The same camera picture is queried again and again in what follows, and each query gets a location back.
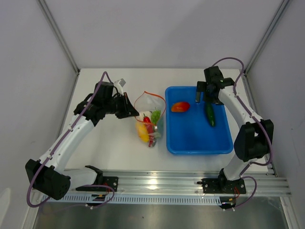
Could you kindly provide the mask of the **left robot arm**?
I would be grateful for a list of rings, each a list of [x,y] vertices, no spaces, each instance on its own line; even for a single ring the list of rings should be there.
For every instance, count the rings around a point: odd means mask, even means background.
[[[108,114],[118,119],[138,116],[128,95],[123,91],[125,80],[114,83],[99,82],[93,93],[81,101],[73,112],[67,128],[50,149],[38,160],[30,159],[25,166],[33,188],[59,200],[70,189],[100,190],[103,186],[103,172],[94,166],[66,170],[66,165],[85,136]]]

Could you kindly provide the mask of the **clear zip top bag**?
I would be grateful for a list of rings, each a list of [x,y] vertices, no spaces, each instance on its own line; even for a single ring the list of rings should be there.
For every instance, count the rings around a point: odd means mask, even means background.
[[[165,99],[145,91],[135,101],[134,108],[139,112],[135,117],[135,128],[139,139],[149,148],[155,147],[163,136]]]

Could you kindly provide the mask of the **grey toy fish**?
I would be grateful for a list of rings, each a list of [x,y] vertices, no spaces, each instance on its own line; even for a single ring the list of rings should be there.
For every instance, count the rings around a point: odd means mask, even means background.
[[[158,138],[161,138],[161,134],[159,132],[154,132],[154,133],[151,133],[149,134],[149,147],[154,147],[156,142],[157,142],[157,139]]]

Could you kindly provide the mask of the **red chili pepper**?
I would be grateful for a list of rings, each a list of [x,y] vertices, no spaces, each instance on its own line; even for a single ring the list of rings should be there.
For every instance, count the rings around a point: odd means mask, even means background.
[[[145,122],[146,125],[146,129],[148,131],[148,135],[149,135],[149,144],[148,147],[153,147],[155,145],[155,139],[154,139],[154,127],[149,119],[149,117],[147,117],[146,115],[144,115],[143,121]]]

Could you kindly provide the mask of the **green grape bunch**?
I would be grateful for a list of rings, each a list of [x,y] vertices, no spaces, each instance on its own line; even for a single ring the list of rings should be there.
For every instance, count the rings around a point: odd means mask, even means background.
[[[156,125],[160,117],[161,117],[161,110],[154,110],[151,114],[151,122]]]

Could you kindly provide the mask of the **red orange mango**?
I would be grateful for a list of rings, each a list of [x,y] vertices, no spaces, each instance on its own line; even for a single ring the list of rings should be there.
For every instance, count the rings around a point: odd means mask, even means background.
[[[184,113],[188,111],[190,104],[188,102],[177,102],[171,106],[171,112],[174,113]]]

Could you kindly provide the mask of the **white cauliflower with leaves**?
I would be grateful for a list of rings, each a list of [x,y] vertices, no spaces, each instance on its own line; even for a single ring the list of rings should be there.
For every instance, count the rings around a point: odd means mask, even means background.
[[[142,111],[142,112],[139,112],[139,120],[140,121],[144,121],[145,117],[148,117],[150,119],[150,121],[151,121],[152,120],[151,116],[152,116],[152,112],[151,111]]]

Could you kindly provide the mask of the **orange yellow bell pepper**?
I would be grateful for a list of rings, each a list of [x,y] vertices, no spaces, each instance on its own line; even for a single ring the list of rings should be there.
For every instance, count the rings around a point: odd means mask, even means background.
[[[141,122],[136,122],[136,130],[138,137],[145,143],[149,142],[149,134],[146,125]]]

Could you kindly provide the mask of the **green cucumber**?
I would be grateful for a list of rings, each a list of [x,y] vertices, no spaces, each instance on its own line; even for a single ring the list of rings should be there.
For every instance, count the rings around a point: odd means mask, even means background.
[[[207,117],[207,120],[210,124],[211,127],[215,127],[216,123],[215,123],[215,114],[214,114],[214,109],[211,103],[205,103],[205,114]]]

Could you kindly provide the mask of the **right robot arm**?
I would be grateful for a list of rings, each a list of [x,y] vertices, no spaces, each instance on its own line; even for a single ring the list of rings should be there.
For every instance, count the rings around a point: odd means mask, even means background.
[[[234,141],[235,155],[222,168],[217,178],[203,178],[199,184],[205,194],[234,194],[238,190],[246,193],[244,173],[250,165],[271,153],[274,124],[264,120],[241,100],[232,78],[225,78],[218,66],[204,70],[205,81],[198,81],[196,99],[198,103],[224,105],[239,127]]]

